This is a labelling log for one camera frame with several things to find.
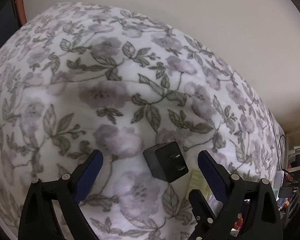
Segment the black power adapter cube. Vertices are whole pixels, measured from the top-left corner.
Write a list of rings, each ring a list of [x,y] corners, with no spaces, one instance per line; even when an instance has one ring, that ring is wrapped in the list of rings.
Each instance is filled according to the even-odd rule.
[[[143,156],[154,178],[172,183],[189,169],[176,141],[157,144],[144,150]]]

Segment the white power bank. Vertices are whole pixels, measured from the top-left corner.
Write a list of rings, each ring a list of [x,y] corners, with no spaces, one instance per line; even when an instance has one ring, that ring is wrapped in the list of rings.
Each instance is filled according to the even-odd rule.
[[[274,178],[275,189],[279,189],[283,185],[284,177],[285,177],[284,171],[276,171],[275,178]]]

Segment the black square charger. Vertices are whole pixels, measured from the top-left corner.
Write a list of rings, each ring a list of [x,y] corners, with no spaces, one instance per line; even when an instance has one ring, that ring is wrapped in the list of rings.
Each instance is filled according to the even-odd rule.
[[[282,186],[279,189],[278,197],[279,198],[290,198],[293,195],[294,187],[293,186]]]

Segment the cream plastic hair claw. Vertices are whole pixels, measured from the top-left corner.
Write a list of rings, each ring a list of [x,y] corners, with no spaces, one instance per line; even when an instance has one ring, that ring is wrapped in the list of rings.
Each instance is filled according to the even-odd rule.
[[[214,197],[212,190],[199,169],[194,169],[191,173],[185,197],[187,200],[189,200],[189,195],[192,190],[200,190],[209,204],[221,204],[221,202]]]

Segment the floral white grey blanket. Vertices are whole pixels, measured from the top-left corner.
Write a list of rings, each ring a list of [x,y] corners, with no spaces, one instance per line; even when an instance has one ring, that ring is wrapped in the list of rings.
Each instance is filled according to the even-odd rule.
[[[17,238],[36,178],[100,150],[81,210],[101,239],[186,239],[191,175],[155,179],[143,157],[177,142],[190,171],[208,150],[243,179],[274,181],[282,128],[254,89],[182,31],[118,7],[58,3],[0,49],[0,218]]]

